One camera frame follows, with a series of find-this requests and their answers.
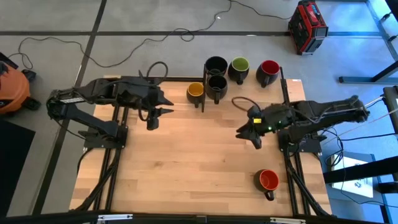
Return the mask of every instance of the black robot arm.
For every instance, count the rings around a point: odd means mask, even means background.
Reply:
[[[56,121],[72,119],[96,131],[95,133],[80,131],[79,133],[86,138],[94,134],[101,136],[102,139],[117,139],[122,133],[117,122],[95,118],[79,110],[76,104],[87,102],[132,108],[138,110],[140,119],[147,122],[147,129],[154,130],[159,127],[158,117],[173,111],[156,108],[159,105],[173,105],[165,98],[158,84],[156,79],[149,81],[142,77],[98,78],[82,87],[54,90],[47,100],[47,111]],[[142,111],[147,111],[146,118],[143,118]]]
[[[298,143],[306,135],[335,124],[363,122],[369,116],[358,96],[327,103],[315,101],[292,102],[290,106],[273,104],[261,110],[253,106],[248,111],[249,121],[240,127],[237,138],[252,141],[256,149],[261,148],[261,136],[287,128],[286,141]]]

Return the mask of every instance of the concrete floor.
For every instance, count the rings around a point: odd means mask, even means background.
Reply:
[[[91,31],[101,0],[67,3],[61,0],[44,1],[0,0],[0,30],[79,30]],[[246,0],[260,13],[289,17],[297,0]],[[378,17],[389,12],[382,0],[371,1]],[[330,32],[377,32],[377,26],[363,2],[319,2],[318,7],[330,28]],[[209,25],[213,15],[228,8],[226,0],[113,0],[108,1],[99,31],[165,31],[177,27],[199,29]],[[224,31],[286,31],[288,20],[261,17],[252,10],[233,4],[228,13],[220,14],[210,30]],[[389,34],[398,29],[394,18],[384,23]],[[145,38],[161,39],[162,36],[113,36],[97,37],[91,56],[103,65],[116,63],[125,58]],[[24,36],[0,36],[0,51],[9,55],[16,52]],[[75,40],[86,45],[88,36],[60,37]],[[76,45],[65,45],[54,40],[45,42],[28,41],[22,51],[28,54],[38,73],[38,80],[32,85],[32,94],[44,102],[53,89],[69,88],[74,84],[80,68],[82,54]],[[246,36],[196,36],[192,42],[184,42],[178,36],[170,36],[164,42],[148,42],[137,50],[124,64],[114,68],[99,68],[89,62],[83,85],[105,74],[137,75],[140,69],[146,71],[152,63],[163,60],[169,65],[170,76],[200,76],[203,62],[212,55],[220,55],[230,61],[236,56],[245,56],[252,68],[261,61],[276,60],[284,68],[286,78],[303,81],[307,99],[332,101],[359,95],[364,102],[377,98],[383,85],[339,84],[337,77],[356,75],[370,77],[390,65],[394,60],[381,37],[329,37],[314,55],[298,56],[290,37],[246,37]],[[22,66],[19,56],[13,60]],[[154,75],[162,74],[154,70]],[[85,105],[83,110],[92,113],[93,106]],[[386,114],[382,103],[371,108],[371,118]],[[32,211],[45,168],[49,161],[58,126],[48,119],[45,108],[38,112],[23,111],[11,119],[21,126],[37,132],[22,171],[8,215],[25,215]],[[357,124],[341,124],[339,133]],[[71,123],[70,129],[83,129]],[[372,125],[363,126],[348,133],[345,138],[392,132],[391,122],[383,118]],[[345,143],[345,149],[352,152],[373,153],[376,159],[396,156],[397,140],[393,136]],[[83,142],[67,134],[60,159],[50,186],[43,212],[66,212],[75,184],[76,164],[81,155]],[[324,147],[335,148],[334,142]],[[391,205],[398,205],[398,198],[389,196]],[[375,210],[374,205],[360,207],[353,202],[331,201],[333,213],[340,217],[381,221],[381,215],[364,215],[357,212],[349,216],[347,208],[357,211]]]

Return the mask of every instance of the mug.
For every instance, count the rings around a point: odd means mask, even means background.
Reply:
[[[207,59],[205,63],[205,72],[208,75],[224,75],[228,62],[219,56],[213,56]]]
[[[201,83],[191,83],[187,88],[187,99],[195,105],[195,108],[198,108],[201,103],[203,90],[203,85]]]
[[[206,82],[206,94],[214,104],[218,104],[228,89],[228,84],[224,76],[212,75]]]
[[[254,174],[254,185],[259,191],[264,193],[269,201],[273,201],[275,199],[274,190],[279,185],[278,175],[272,170],[259,170]]]
[[[231,80],[236,81],[238,85],[243,84],[243,80],[249,73],[249,62],[244,57],[236,57],[228,67],[228,76]]]
[[[266,60],[261,63],[256,72],[256,79],[265,88],[277,80],[279,74],[279,65],[273,60]]]

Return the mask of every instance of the red toolbox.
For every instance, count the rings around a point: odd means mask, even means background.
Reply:
[[[289,21],[289,31],[297,54],[312,54],[328,35],[328,27],[315,1],[299,1]]]

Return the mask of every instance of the wooden table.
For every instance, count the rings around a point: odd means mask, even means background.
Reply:
[[[261,107],[282,103],[280,80],[265,89],[253,72],[241,86],[229,81],[228,93],[219,105],[206,98],[204,113],[187,101],[189,84],[161,84],[165,97],[175,104],[166,107],[175,111],[160,117],[159,129],[147,131],[137,111],[130,110],[129,134],[119,163],[112,211],[291,216],[285,165],[276,134],[266,134],[260,150],[249,141],[235,138],[236,129],[248,118],[231,103],[234,96],[246,96]],[[305,99],[300,80],[287,80],[287,85],[291,101]],[[251,106],[245,101],[239,104]],[[111,120],[112,113],[112,106],[97,105],[94,115]],[[70,208],[79,206],[96,185],[103,155],[104,149],[94,149],[83,159]],[[318,159],[313,154],[300,155],[308,189],[331,213]],[[252,183],[259,169],[271,169],[279,175],[279,188],[272,202]],[[101,208],[107,191],[106,186]],[[299,192],[296,186],[299,212],[303,213]]]

